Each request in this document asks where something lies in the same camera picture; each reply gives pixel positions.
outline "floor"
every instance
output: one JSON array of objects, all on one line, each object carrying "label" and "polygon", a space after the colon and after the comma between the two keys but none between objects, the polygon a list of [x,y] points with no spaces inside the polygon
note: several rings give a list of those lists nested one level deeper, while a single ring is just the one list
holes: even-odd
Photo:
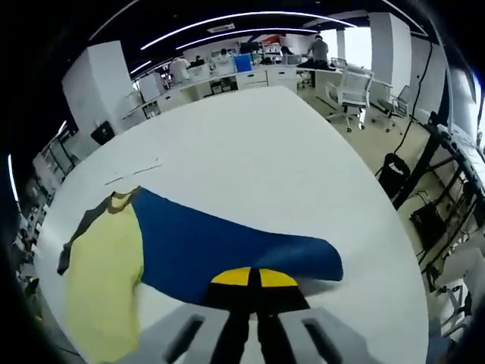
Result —
[{"label": "floor", "polygon": [[[302,97],[314,110],[316,110],[322,116],[327,116],[334,110],[326,103],[314,96],[312,88],[306,87],[305,89],[299,89],[299,96]],[[349,142],[354,150],[361,156],[362,160],[367,166],[376,173],[383,164],[384,156],[393,152],[402,140],[402,133],[408,126],[408,119],[393,118],[393,122],[396,123],[395,127],[392,127],[390,132],[387,133],[386,129],[389,127],[389,120],[385,115],[377,108],[371,107],[365,116],[365,129],[360,130],[357,123],[352,123],[352,132],[346,131],[347,125],[345,120],[335,118],[332,120],[332,125],[340,132],[340,134]],[[410,126],[408,136],[402,148],[399,150],[398,155],[404,159],[410,168],[413,168],[427,142],[427,131],[420,125],[413,123]],[[416,190],[425,191],[421,194],[425,199],[436,199],[443,191],[443,185],[438,180],[437,176],[433,173],[426,174],[419,182]],[[439,212],[442,216],[446,216],[446,204],[445,201],[439,206]],[[411,213],[422,207],[424,204],[422,198],[413,193],[411,197],[405,202],[405,204],[399,209],[399,217],[410,237],[411,244],[416,254],[422,250],[421,240],[415,230],[414,225],[409,220]],[[436,251],[444,244],[438,243],[433,249],[429,257],[433,257]],[[434,293],[429,293],[427,288],[426,279],[424,279],[424,285],[427,289],[427,303],[430,319],[446,317],[449,314],[449,303],[443,299],[443,297],[436,297]],[[43,323],[46,327],[49,337],[53,340],[55,345],[60,348],[60,354],[64,357],[66,362],[81,363],[84,362],[77,354],[75,354],[74,348],[70,345],[67,338],[62,334],[58,326],[55,324],[55,320],[52,318],[52,314],[48,311],[47,307],[43,305]]]},{"label": "floor", "polygon": [[[314,90],[310,87],[299,89],[298,94],[302,97],[315,111],[322,116],[327,116],[335,110],[324,101],[320,100],[314,95]],[[384,156],[387,153],[393,152],[402,140],[402,134],[408,126],[409,119],[393,117],[392,122],[395,123],[395,127],[390,128],[390,132],[387,133],[386,129],[390,127],[389,119],[375,107],[371,107],[367,110],[365,115],[365,128],[360,130],[358,128],[358,121],[351,121],[352,132],[347,132],[347,124],[343,118],[335,118],[331,121],[331,124],[337,131],[344,137],[352,148],[360,155],[365,164],[376,173],[383,164]],[[413,123],[410,126],[408,136],[405,139],[404,144],[397,152],[406,164],[412,169],[417,163],[421,152],[426,145],[428,132],[418,123]],[[422,251],[421,239],[418,236],[418,232],[415,226],[412,224],[409,217],[413,211],[419,209],[424,205],[423,199],[427,202],[433,201],[442,193],[443,185],[434,173],[425,174],[419,181],[415,192],[413,192],[408,200],[398,210],[399,217],[404,225],[415,254],[419,254]],[[443,203],[438,206],[438,212],[445,218],[448,215],[447,207],[451,203],[450,199],[444,199]],[[425,257],[421,263],[421,269],[440,251],[440,249],[446,243],[445,238],[442,239]],[[443,260],[438,259],[434,264],[438,269],[443,267]],[[445,295],[437,296],[435,293],[430,293],[428,282],[423,275],[423,282],[427,293],[427,305],[429,319],[440,319],[444,321],[452,313],[451,303]]]}]

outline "desk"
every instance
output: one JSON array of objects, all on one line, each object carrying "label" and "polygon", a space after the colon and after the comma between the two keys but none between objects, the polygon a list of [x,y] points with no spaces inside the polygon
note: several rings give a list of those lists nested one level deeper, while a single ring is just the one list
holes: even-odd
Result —
[{"label": "desk", "polygon": [[[181,83],[175,86],[174,88],[170,89],[164,95],[157,96],[156,98],[153,98],[145,102],[144,104],[141,104],[136,108],[130,110],[125,116],[122,117],[122,119],[129,118],[135,112],[141,110],[142,108],[154,102],[158,103],[160,111],[163,113],[165,111],[171,110],[172,108],[185,105],[189,102],[194,102],[194,101],[203,99],[207,95],[203,95],[204,92],[200,92],[199,87],[201,88],[201,86],[204,86],[205,84],[207,84],[207,87],[205,87],[205,89],[206,90],[210,89],[208,84],[211,81],[217,81],[226,77],[236,77],[238,87],[240,90],[260,87],[260,86],[284,85],[288,89],[291,89],[294,93],[296,93],[296,90],[297,90],[296,72],[298,71],[316,72],[317,73],[315,78],[316,95],[320,99],[323,99],[325,102],[328,102],[331,105],[336,105],[336,103],[333,100],[327,98],[327,93],[325,91],[325,84],[327,82],[331,82],[335,85],[338,85],[342,77],[342,73],[343,73],[342,69],[337,68],[335,71],[315,70],[313,68],[300,68],[296,66],[275,64],[275,65],[267,65],[267,66],[256,66],[251,71],[212,75],[205,80],[197,80],[197,81],[187,80],[187,82]],[[287,76],[282,76],[279,79],[277,76],[278,73],[287,73]],[[253,85],[248,85],[247,82],[243,83],[242,79],[244,78],[245,75],[248,75],[248,74],[257,74],[258,79],[261,79],[261,77],[263,77],[266,80],[266,84],[263,84],[262,82],[256,82]],[[388,100],[390,96],[390,88],[391,88],[391,85],[389,85],[388,83],[374,79],[371,85],[371,97],[370,97],[371,102],[374,104],[377,104],[378,99]],[[165,100],[166,98],[171,99],[171,101],[167,103]]]},{"label": "desk", "polygon": [[[76,166],[50,206],[35,261],[63,330],[66,278],[56,273],[62,244],[85,210],[113,190],[138,185],[252,228],[328,240],[342,257],[344,279],[314,292],[309,304],[324,306],[362,335],[380,362],[424,363],[427,304],[399,216],[352,147],[283,87],[175,108],[122,133]],[[136,297],[142,329],[182,304],[144,284]],[[250,325],[242,363],[262,364],[256,322]]]}]

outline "ceiling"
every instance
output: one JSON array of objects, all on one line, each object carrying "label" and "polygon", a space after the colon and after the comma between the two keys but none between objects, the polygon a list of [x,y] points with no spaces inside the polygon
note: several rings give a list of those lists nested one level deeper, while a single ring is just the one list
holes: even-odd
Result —
[{"label": "ceiling", "polygon": [[[404,0],[393,3],[405,9],[414,19],[419,12]],[[398,11],[381,0],[245,0],[231,2],[213,0],[210,7],[202,2],[163,2],[162,0],[82,0],[71,2],[13,3],[4,47],[7,49],[9,69],[7,81],[10,88],[10,128],[3,135],[13,155],[14,168],[19,175],[19,184],[24,184],[31,171],[35,154],[55,135],[64,120],[75,127],[61,89],[61,79],[85,47],[120,40],[129,70],[146,61],[163,61],[172,56],[175,48],[210,34],[209,27],[227,24],[222,20],[195,27],[173,35],[141,51],[146,43],[158,37],[193,24],[197,21],[247,11],[298,11],[319,15],[339,14],[346,11],[390,11],[409,24],[411,30],[419,29]],[[107,22],[121,9],[110,22]],[[232,19],[235,30],[259,27],[301,27],[310,21],[307,17],[251,16]],[[349,19],[355,25],[368,25],[366,17]],[[420,24],[430,31],[429,24]],[[321,29],[335,27],[322,24]]]}]

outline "white cabinet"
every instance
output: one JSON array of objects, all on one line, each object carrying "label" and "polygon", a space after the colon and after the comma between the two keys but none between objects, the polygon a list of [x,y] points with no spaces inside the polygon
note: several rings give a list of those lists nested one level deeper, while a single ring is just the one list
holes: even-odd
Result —
[{"label": "white cabinet", "polygon": [[156,72],[140,79],[139,88],[146,102],[165,92],[163,80]]},{"label": "white cabinet", "polygon": [[172,108],[188,104],[191,100],[182,91],[175,89],[168,91],[157,99],[158,108],[160,112],[166,112]]},{"label": "white cabinet", "polygon": [[237,84],[237,89],[239,91],[243,91],[244,89],[256,89],[258,87],[268,87],[267,82],[254,82],[254,83],[245,83],[243,85]]},{"label": "white cabinet", "polygon": [[270,68],[266,71],[268,86],[285,86],[296,93],[296,70],[283,67]]},{"label": "white cabinet", "polygon": [[266,78],[266,71],[245,72],[236,75],[237,88],[254,89],[256,87],[266,87],[268,79]]}]

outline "office chair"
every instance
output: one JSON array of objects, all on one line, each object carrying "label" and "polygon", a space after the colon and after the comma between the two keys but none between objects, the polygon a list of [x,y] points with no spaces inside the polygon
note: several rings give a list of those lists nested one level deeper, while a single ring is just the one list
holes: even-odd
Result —
[{"label": "office chair", "polygon": [[396,123],[391,121],[393,115],[397,115],[401,118],[409,116],[409,99],[411,98],[411,89],[409,86],[404,86],[399,93],[399,96],[390,96],[391,100],[378,99],[377,103],[385,110],[385,114],[389,119],[390,126],[386,128],[386,133],[390,132],[391,127],[395,127]]},{"label": "office chair", "polygon": [[345,66],[339,86],[327,82],[325,93],[333,100],[341,111],[332,113],[327,120],[343,116],[347,121],[347,132],[351,132],[349,116],[358,116],[358,127],[364,129],[365,109],[369,107],[369,89],[371,88],[374,72],[360,67]]},{"label": "office chair", "polygon": [[330,63],[335,66],[335,68],[343,69],[347,65],[347,61],[343,58],[331,58]]},{"label": "office chair", "polygon": [[[468,288],[469,294],[463,300],[463,285],[460,284],[452,289],[447,287],[449,282],[463,277],[463,283]],[[449,336],[459,328],[466,328],[470,319],[468,316],[473,315],[485,295],[485,258],[477,247],[469,247],[463,250],[455,251],[449,256],[443,267],[442,275],[436,280],[436,285],[441,286],[438,290],[440,293],[447,293],[452,303],[453,314],[444,321],[443,325],[449,322],[452,327],[445,336]],[[456,321],[462,313],[465,313],[465,320],[458,324]]]}]

